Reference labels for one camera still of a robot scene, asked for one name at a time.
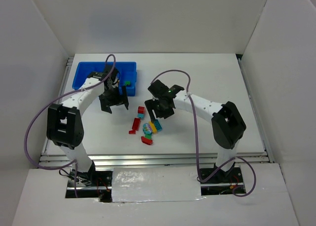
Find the red long brick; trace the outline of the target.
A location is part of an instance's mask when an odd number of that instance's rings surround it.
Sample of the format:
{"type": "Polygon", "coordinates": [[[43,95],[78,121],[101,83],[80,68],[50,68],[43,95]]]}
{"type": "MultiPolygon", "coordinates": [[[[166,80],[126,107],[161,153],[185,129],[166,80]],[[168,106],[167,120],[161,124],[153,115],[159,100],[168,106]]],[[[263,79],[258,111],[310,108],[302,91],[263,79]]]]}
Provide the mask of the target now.
{"type": "Polygon", "coordinates": [[[139,130],[139,126],[141,123],[141,119],[136,117],[134,118],[133,124],[132,124],[132,130],[138,131],[139,130]]]}

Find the red curved brick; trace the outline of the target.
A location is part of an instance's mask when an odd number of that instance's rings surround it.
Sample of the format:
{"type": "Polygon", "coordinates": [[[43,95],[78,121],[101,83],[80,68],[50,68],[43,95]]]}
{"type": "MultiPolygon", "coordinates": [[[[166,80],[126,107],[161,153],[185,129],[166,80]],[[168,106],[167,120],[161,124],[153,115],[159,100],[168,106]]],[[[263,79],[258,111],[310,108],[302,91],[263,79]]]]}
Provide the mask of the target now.
{"type": "Polygon", "coordinates": [[[145,136],[141,136],[141,142],[143,144],[146,144],[146,145],[149,145],[149,146],[153,144],[153,140],[152,139],[148,139],[145,136]]]}

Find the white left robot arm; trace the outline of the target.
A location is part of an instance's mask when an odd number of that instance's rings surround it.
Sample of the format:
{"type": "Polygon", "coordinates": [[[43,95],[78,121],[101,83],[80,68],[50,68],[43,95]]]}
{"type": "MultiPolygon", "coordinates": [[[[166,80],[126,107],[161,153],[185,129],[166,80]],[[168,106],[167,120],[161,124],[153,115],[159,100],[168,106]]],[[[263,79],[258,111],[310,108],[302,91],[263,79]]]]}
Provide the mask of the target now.
{"type": "Polygon", "coordinates": [[[47,113],[47,138],[74,162],[70,178],[85,186],[95,184],[97,178],[95,164],[82,143],[82,116],[95,99],[106,113],[112,112],[112,106],[129,106],[126,87],[119,88],[119,71],[114,65],[91,72],[79,89],[62,103],[50,105],[47,113]]]}

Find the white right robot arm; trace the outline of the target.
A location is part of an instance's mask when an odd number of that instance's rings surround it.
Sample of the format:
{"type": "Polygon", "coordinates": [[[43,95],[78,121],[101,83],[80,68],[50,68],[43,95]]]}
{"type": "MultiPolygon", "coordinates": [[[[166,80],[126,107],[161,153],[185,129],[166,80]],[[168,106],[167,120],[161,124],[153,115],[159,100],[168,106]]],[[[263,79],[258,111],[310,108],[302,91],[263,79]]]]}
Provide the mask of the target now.
{"type": "Polygon", "coordinates": [[[219,172],[221,177],[227,177],[235,166],[237,146],[246,130],[236,105],[233,102],[216,103],[194,95],[179,85],[168,87],[158,79],[150,84],[148,91],[153,96],[145,101],[151,121],[166,119],[174,115],[175,109],[193,114],[198,181],[206,183],[219,172]],[[203,177],[199,169],[197,117],[211,124],[214,140],[219,147],[215,170],[208,177],[203,177]]]}

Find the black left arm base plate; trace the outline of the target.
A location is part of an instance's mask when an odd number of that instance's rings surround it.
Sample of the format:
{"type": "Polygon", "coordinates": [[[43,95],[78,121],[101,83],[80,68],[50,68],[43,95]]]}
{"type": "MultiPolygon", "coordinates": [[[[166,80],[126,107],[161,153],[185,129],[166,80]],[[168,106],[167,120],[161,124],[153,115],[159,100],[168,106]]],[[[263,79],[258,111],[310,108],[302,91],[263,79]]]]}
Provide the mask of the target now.
{"type": "Polygon", "coordinates": [[[66,198],[95,198],[99,202],[110,203],[112,199],[112,179],[113,171],[96,171],[92,180],[87,180],[75,173],[71,173],[68,178],[66,188],[66,198]]]}

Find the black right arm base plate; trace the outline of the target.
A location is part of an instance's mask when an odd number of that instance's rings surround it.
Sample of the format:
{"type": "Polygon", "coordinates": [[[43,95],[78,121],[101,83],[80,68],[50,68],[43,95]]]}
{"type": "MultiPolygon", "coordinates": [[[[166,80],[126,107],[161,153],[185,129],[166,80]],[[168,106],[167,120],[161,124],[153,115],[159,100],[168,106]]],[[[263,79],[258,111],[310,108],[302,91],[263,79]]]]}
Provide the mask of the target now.
{"type": "Polygon", "coordinates": [[[228,172],[224,172],[220,169],[208,181],[202,184],[213,184],[216,186],[242,185],[243,177],[241,169],[239,167],[232,167],[228,172]]]}

